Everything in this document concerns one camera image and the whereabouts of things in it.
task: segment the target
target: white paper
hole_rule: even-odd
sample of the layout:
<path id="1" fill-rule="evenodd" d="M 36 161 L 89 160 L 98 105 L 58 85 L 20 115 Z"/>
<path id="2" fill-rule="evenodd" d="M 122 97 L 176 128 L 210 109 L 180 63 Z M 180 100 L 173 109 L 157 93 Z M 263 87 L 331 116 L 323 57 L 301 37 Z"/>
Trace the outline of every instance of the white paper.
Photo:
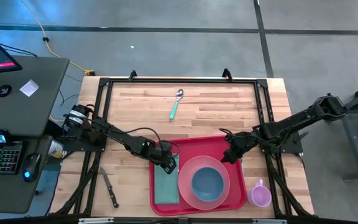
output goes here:
<path id="1" fill-rule="evenodd" d="M 20 88 L 20 91 L 30 97 L 38 90 L 38 88 L 40 87 L 33 80 L 30 80 L 22 88 Z"/>

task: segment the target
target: gray floor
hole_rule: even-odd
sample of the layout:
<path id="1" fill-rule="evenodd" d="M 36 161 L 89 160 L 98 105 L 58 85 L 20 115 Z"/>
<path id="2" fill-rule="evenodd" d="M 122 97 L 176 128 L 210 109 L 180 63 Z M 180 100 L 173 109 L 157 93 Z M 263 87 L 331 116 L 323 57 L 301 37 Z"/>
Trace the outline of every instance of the gray floor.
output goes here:
<path id="1" fill-rule="evenodd" d="M 257 29 L 252 0 L 27 0 L 46 25 Z M 266 29 L 358 30 L 356 0 L 260 0 Z M 0 25 L 36 25 L 20 1 L 0 0 Z M 98 75 L 184 75 L 218 77 L 229 68 L 236 77 L 266 77 L 259 34 L 191 32 L 47 32 L 56 52 Z M 358 35 L 273 35 L 267 45 L 274 77 L 282 77 L 291 110 L 305 109 L 328 92 L 349 100 L 358 90 Z M 0 30 L 0 42 L 52 56 L 39 31 Z M 70 66 L 68 75 L 83 72 Z M 66 77 L 65 97 L 81 83 Z M 53 114 L 61 118 L 76 102 Z M 315 213 L 358 221 L 358 181 L 340 122 L 316 123 L 303 139 L 306 175 Z"/>

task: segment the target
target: metal spoon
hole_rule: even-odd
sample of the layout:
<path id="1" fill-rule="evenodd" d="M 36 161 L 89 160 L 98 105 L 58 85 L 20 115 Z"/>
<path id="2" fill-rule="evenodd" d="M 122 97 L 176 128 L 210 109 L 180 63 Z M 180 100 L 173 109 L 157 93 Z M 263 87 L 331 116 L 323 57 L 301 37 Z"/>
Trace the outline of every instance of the metal spoon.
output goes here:
<path id="1" fill-rule="evenodd" d="M 178 107 L 179 100 L 182 99 L 182 98 L 183 98 L 183 90 L 180 89 L 177 92 L 177 101 L 175 102 L 175 105 L 173 106 L 171 116 L 169 116 L 169 119 L 173 119 L 175 117 L 175 113 L 177 112 L 177 107 Z"/>

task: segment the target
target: wooden tabletop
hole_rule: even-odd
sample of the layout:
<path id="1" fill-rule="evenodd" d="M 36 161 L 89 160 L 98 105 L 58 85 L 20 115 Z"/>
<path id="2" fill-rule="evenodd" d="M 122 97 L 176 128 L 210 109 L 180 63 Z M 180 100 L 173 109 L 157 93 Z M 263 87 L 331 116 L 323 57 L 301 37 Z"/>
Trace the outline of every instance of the wooden tabletop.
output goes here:
<path id="1" fill-rule="evenodd" d="M 85 77 L 78 100 L 79 104 L 94 104 L 100 77 Z M 291 115 L 284 81 L 269 78 L 268 88 L 275 120 Z M 185 94 L 177 109 L 175 119 L 169 116 L 178 89 Z M 162 139 L 181 139 L 201 136 L 223 135 L 218 128 L 233 132 L 251 131 L 259 124 L 254 88 L 248 84 L 209 83 L 115 83 L 108 121 L 122 130 L 150 127 Z M 141 130 L 133 134 L 156 140 L 154 134 Z M 305 171 L 298 157 L 283 154 L 287 184 L 302 206 L 313 213 Z M 57 211 L 68 200 L 78 185 L 84 153 L 75 152 L 64 160 L 51 212 Z M 269 187 L 266 161 L 259 147 L 244 154 L 244 180 L 248 189 L 258 179 Z M 110 217 L 157 217 L 149 200 L 149 163 L 131 156 L 122 145 L 109 140 L 102 154 L 103 167 L 113 186 L 119 208 L 114 208 L 103 177 L 99 173 L 93 200 L 92 216 Z M 280 208 L 284 212 L 282 192 L 278 190 Z M 88 188 L 85 189 L 82 209 L 85 207 Z M 187 217 L 216 218 L 268 218 L 273 217 L 273 207 L 257 208 L 246 203 L 238 210 L 199 213 Z"/>

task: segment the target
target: knife handle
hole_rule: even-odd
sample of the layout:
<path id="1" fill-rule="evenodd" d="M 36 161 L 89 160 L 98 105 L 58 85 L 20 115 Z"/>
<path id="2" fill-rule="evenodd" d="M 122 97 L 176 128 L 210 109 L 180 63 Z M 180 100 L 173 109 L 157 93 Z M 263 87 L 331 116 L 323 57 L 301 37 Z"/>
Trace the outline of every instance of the knife handle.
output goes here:
<path id="1" fill-rule="evenodd" d="M 108 187 L 107 189 L 109 190 L 112 205 L 114 206 L 114 208 L 118 208 L 119 204 L 117 203 L 117 199 L 116 199 L 116 196 L 115 196 L 114 192 L 112 191 L 112 188 Z"/>

